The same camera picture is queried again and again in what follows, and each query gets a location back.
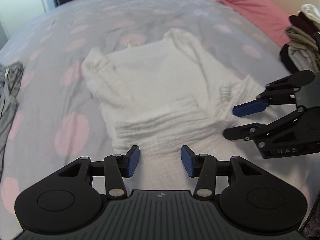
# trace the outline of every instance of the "white fabric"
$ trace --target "white fabric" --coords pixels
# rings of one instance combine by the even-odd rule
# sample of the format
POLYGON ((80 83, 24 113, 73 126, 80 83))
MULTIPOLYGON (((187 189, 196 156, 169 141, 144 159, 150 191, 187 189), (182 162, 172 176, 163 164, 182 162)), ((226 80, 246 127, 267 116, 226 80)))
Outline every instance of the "white fabric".
POLYGON ((311 65, 309 55, 303 49, 296 49, 295 47, 288 47, 288 55, 298 70, 315 71, 311 65))
POLYGON ((301 6, 303 13, 320 28, 320 12, 313 4, 304 4, 301 6))
MULTIPOLYGON (((196 180, 183 168, 182 145, 230 160, 244 154, 222 136, 225 128, 276 117, 271 109, 263 113, 269 118, 264 120, 233 116, 233 106, 253 100, 263 88, 249 76, 236 78, 193 35, 179 29, 159 42, 106 56, 92 49, 82 69, 88 88, 101 101, 114 153, 140 147, 135 175, 126 181, 129 189, 193 190, 196 180)), ((287 176, 302 187, 305 178, 287 176)))

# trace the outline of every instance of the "wrinkled sheet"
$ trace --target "wrinkled sheet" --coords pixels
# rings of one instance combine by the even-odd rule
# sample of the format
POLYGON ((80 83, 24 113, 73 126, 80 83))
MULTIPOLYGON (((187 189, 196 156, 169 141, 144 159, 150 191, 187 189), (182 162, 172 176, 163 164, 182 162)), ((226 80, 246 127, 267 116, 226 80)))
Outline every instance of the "wrinkled sheet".
MULTIPOLYGON (((0 184, 2 240, 21 231, 14 215, 20 192, 80 156, 98 161, 112 154, 99 103, 81 75, 89 51, 98 47, 108 54, 128 43, 159 41, 174 27, 195 35, 241 79, 250 73, 265 85, 289 75, 278 59, 280 48, 214 0, 75 0, 35 19, 0 51, 1 64, 20 60, 25 68, 0 184)), ((316 154, 263 160, 253 142, 234 143, 238 151, 220 159, 243 156, 298 187, 313 203, 319 190, 316 154)), ((219 177, 217 193, 226 185, 227 179, 219 177)), ((93 186, 104 192, 102 178, 94 178, 93 186)))

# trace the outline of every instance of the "silver screw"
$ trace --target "silver screw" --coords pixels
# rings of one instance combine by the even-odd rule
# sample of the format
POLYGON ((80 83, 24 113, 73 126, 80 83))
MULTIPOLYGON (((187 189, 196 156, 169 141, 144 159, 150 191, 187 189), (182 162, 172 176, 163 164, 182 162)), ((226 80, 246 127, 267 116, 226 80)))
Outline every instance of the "silver screw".
POLYGON ((261 142, 258 144, 259 148, 263 148, 266 144, 264 142, 261 142))
POLYGON ((113 188, 109 190, 109 195, 113 197, 120 197, 124 194, 124 190, 120 188, 113 188))
POLYGON ((209 197, 212 195, 212 191, 207 188, 198 189, 196 193, 200 197, 209 197))

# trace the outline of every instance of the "pink pillow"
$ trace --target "pink pillow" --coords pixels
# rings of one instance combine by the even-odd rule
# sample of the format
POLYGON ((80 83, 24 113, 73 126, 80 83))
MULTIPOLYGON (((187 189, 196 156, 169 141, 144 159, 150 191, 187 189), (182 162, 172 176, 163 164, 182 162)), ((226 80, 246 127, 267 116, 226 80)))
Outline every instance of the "pink pillow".
POLYGON ((232 7, 260 28, 278 46, 290 43, 285 33, 290 24, 289 15, 270 0, 217 0, 232 7))

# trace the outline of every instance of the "gray pants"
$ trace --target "gray pants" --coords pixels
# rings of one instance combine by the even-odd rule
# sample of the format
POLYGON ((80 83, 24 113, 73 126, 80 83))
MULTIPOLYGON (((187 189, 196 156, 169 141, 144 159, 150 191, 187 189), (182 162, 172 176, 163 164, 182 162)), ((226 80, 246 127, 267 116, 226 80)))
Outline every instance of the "gray pants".
POLYGON ((0 180, 3 171, 4 148, 16 113, 23 67, 21 62, 5 67, 0 64, 0 180))

